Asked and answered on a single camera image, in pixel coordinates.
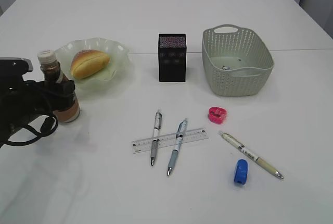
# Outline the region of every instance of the ruler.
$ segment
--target ruler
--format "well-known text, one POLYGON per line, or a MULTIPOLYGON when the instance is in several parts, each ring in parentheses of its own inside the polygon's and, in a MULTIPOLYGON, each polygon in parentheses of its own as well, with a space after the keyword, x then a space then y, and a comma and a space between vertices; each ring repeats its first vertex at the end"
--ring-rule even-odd
MULTIPOLYGON (((151 149, 151 142, 156 139, 159 140, 157 143, 158 148, 173 146, 176 144, 176 135, 177 133, 166 134, 131 142, 133 153, 136 154, 149 151, 151 149)), ((208 139, 207 132, 204 128, 192 129, 184 132, 182 143, 195 142, 204 139, 208 139)))

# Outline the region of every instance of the white bottle cap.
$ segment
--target white bottle cap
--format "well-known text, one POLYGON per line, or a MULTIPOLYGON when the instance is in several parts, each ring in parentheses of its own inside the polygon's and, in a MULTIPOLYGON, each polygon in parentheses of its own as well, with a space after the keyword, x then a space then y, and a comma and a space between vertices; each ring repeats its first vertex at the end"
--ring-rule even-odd
POLYGON ((40 64, 51 64, 54 61, 57 60, 56 54, 54 51, 48 49, 45 51, 41 51, 37 54, 38 60, 40 61, 40 64))

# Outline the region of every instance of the pen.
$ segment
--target pen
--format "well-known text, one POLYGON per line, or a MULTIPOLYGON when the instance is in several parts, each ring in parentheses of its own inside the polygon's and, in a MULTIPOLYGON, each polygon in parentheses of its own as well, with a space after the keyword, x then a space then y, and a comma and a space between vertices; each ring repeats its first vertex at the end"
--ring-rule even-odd
MULTIPOLYGON (((162 121, 162 114, 160 113, 160 110, 158 110, 155 115, 154 131, 152 133, 153 138, 160 135, 161 121, 162 121)), ((159 141, 158 139, 154 139, 151 142, 150 163, 152 166, 154 165, 157 156, 158 141, 159 141)))
POLYGON ((224 133, 222 131, 219 131, 219 134, 222 136, 223 139, 225 139, 228 143, 230 143, 232 146, 237 148, 239 151, 244 153, 247 157, 249 157, 251 160, 253 160, 255 163, 257 163, 260 167, 265 169, 270 174, 274 175, 275 177, 279 179, 284 179, 284 176, 277 171, 276 168, 274 168, 271 164, 266 162, 264 159, 260 158, 258 155, 256 155, 254 152, 247 149, 244 144, 237 141, 236 138, 234 138, 232 135, 224 133))
POLYGON ((171 174, 173 168, 175 167, 178 153, 181 149, 182 141, 183 141, 183 134, 187 128, 187 118, 179 124, 177 135, 176 135, 176 145, 171 153, 170 161, 168 164, 168 176, 171 174))

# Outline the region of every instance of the beige pen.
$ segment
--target beige pen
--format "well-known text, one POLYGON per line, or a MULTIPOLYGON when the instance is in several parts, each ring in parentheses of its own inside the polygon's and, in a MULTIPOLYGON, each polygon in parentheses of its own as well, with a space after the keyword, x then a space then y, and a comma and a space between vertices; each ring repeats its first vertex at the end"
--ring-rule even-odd
POLYGON ((279 179, 284 179, 284 176, 277 171, 276 168, 274 168, 271 164, 266 162, 264 159, 260 158, 258 155, 256 155, 254 152, 247 149, 242 143, 237 141, 236 138, 234 138, 232 135, 224 133, 222 131, 219 131, 219 134, 222 136, 223 139, 225 139, 228 143, 230 143, 232 146, 237 148, 239 151, 244 153, 247 157, 249 157, 251 160, 253 160, 255 163, 257 163, 260 167, 265 169, 270 174, 274 175, 275 177, 279 179))

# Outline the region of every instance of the blue pencil sharpener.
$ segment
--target blue pencil sharpener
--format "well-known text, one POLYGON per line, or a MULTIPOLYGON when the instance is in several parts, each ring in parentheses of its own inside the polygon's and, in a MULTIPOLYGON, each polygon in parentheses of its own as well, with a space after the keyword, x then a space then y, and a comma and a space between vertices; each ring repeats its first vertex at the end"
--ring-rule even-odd
POLYGON ((236 164, 234 182, 244 185, 248 176, 248 163, 246 160, 239 160, 236 164))

